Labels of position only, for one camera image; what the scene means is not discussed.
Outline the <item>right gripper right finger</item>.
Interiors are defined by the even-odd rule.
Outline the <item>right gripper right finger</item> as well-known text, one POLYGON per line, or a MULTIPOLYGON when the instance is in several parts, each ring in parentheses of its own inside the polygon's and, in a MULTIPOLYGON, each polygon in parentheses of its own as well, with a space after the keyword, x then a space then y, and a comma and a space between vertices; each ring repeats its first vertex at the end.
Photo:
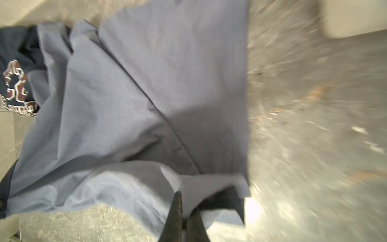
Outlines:
POLYGON ((186 220, 186 237, 188 242, 210 242, 200 212, 197 209, 186 220))

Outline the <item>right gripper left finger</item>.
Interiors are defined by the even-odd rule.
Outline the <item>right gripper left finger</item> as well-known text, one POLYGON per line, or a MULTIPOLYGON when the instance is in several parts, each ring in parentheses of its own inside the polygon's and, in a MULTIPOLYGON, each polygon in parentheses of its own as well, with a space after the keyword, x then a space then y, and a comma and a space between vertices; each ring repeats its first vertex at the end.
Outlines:
POLYGON ((168 217, 158 242, 182 242, 181 192, 174 194, 168 217))

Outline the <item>grey-blue printed tank top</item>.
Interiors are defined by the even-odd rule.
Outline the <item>grey-blue printed tank top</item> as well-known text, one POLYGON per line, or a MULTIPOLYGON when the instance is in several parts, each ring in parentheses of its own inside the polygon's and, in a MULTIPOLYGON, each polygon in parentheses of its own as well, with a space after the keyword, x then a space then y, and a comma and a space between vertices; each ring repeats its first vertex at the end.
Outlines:
POLYGON ((159 237, 181 192, 182 232, 244 224, 248 1, 149 1, 99 27, 37 26, 39 110, 1 181, 1 218, 118 208, 159 237))

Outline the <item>navy tank top red trim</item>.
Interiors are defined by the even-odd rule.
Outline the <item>navy tank top red trim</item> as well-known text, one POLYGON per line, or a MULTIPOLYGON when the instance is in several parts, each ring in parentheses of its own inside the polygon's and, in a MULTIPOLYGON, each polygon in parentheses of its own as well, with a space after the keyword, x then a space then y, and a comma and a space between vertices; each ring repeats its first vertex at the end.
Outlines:
POLYGON ((1 109, 33 117, 39 110, 28 73, 44 70, 37 26, 1 28, 1 109))

